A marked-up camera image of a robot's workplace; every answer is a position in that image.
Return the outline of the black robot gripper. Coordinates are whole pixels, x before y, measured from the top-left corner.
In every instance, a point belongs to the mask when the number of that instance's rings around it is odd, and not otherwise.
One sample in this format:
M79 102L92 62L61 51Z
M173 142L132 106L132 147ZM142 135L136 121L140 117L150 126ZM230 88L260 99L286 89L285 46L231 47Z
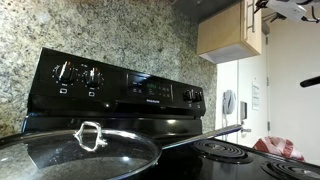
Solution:
M258 0L256 3L255 3L255 13L257 13L260 9L262 8L266 8L267 7L267 3L268 3L269 0Z

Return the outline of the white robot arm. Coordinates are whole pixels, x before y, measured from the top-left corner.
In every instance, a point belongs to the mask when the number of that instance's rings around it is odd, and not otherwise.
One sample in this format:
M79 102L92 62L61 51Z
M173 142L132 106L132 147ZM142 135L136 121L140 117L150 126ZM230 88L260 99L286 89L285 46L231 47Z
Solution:
M276 12L280 19L319 23L320 18L315 14L315 7L320 0L257 0L255 12L269 8Z

